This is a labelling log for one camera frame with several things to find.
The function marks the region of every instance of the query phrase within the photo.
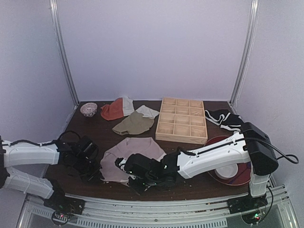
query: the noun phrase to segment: red plate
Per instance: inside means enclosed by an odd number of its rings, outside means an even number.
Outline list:
[[[229,136],[217,136],[214,137],[210,140],[208,140],[205,144],[205,146],[214,144],[214,143],[218,143],[219,141],[222,141],[226,138],[228,138]],[[250,182],[250,172],[251,172],[251,163],[239,163],[237,164],[238,166],[238,171],[237,174],[228,179],[228,180],[223,180],[221,178],[219,178],[214,170],[209,171],[208,173],[211,175],[211,177],[213,177],[215,180],[217,180],[220,183],[226,184],[226,185],[230,185],[230,186],[240,186],[240,185],[244,185]]]

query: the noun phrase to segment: dark wooden table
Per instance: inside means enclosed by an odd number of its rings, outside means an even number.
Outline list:
[[[155,119],[152,128],[140,135],[120,136],[112,131],[112,128],[122,121],[122,119],[107,121],[100,115],[100,107],[111,102],[96,102],[98,104],[98,112],[92,118],[84,117],[80,113],[81,103],[76,110],[74,116],[69,123],[67,130],[73,130],[80,135],[89,136],[99,146],[98,160],[103,158],[104,152],[117,145],[126,137],[152,137],[155,139],[156,125],[158,117]],[[134,101],[134,108],[137,109],[141,105],[146,105],[154,110],[160,110],[160,101]],[[218,110],[230,109],[227,102],[204,102],[205,109]],[[220,135],[231,135],[225,129],[220,129],[219,126],[207,121],[207,130],[209,139]],[[67,141],[75,141],[73,135],[67,134],[64,136]],[[179,143],[179,142],[156,142],[163,148],[166,153],[176,151],[178,146],[186,150],[197,149],[202,145]],[[248,191],[248,185],[244,186],[227,186],[214,180],[208,173],[200,174],[192,179],[184,180],[178,178],[177,184],[169,190],[161,190],[157,188],[148,189],[143,195],[138,196],[130,188],[115,182],[104,183],[101,180],[95,180],[88,183],[83,183],[77,176],[75,171],[72,171],[62,165],[50,165],[45,177],[57,180],[66,193],[96,197],[103,199],[114,200],[141,200],[141,201],[158,201],[158,200],[198,200],[213,197],[222,197],[229,195],[237,195]]]

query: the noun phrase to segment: white wall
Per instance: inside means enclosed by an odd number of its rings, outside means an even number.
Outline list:
[[[304,227],[304,1],[262,0],[237,113],[251,121],[299,165],[279,161],[278,184],[286,184]]]
[[[49,141],[73,112],[48,0],[0,1],[0,135]],[[22,170],[41,175],[44,166]],[[0,226],[14,228],[24,195],[0,190]]]
[[[79,99],[229,100],[250,8],[249,0],[58,1]]]

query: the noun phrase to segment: pink shirt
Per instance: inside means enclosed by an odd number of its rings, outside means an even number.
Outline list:
[[[104,153],[104,158],[100,161],[103,167],[101,172],[104,176],[104,181],[127,184],[129,175],[115,166],[115,160],[117,158],[128,158],[134,153],[140,153],[158,161],[165,155],[163,149],[160,148],[153,138],[126,138]]]

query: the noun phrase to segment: vent grille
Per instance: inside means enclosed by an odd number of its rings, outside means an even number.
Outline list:
[[[48,208],[40,208],[34,206],[32,208],[32,213],[45,217],[51,218],[53,211]],[[57,218],[58,220],[65,221],[64,218]],[[83,227],[83,228],[226,228],[227,220],[225,218],[217,219],[213,221],[204,221],[204,222],[197,222],[197,223],[190,223],[190,224],[176,224],[176,225],[122,225],[122,224],[115,224],[103,221],[96,221],[92,219],[86,219],[77,217],[76,219],[72,219],[72,221],[68,222],[68,224]]]

